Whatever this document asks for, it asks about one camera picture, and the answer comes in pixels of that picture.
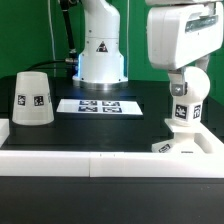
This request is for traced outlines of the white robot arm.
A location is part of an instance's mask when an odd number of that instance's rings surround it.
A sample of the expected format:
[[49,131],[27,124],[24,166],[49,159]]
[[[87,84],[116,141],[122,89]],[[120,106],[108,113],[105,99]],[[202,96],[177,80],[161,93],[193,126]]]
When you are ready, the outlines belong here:
[[[187,93],[186,66],[203,61],[223,42],[222,0],[145,0],[147,46],[151,65],[166,70],[171,93]],[[106,0],[82,0],[85,47],[74,80],[91,88],[125,83],[124,57],[119,52],[120,15]]]

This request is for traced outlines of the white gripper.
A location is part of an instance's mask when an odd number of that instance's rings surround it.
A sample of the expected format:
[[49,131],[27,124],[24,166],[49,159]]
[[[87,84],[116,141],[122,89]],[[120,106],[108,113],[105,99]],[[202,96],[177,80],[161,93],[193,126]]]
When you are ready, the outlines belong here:
[[210,53],[223,42],[221,1],[147,1],[148,57],[154,68],[169,70],[172,96],[187,93],[186,67],[206,72]]

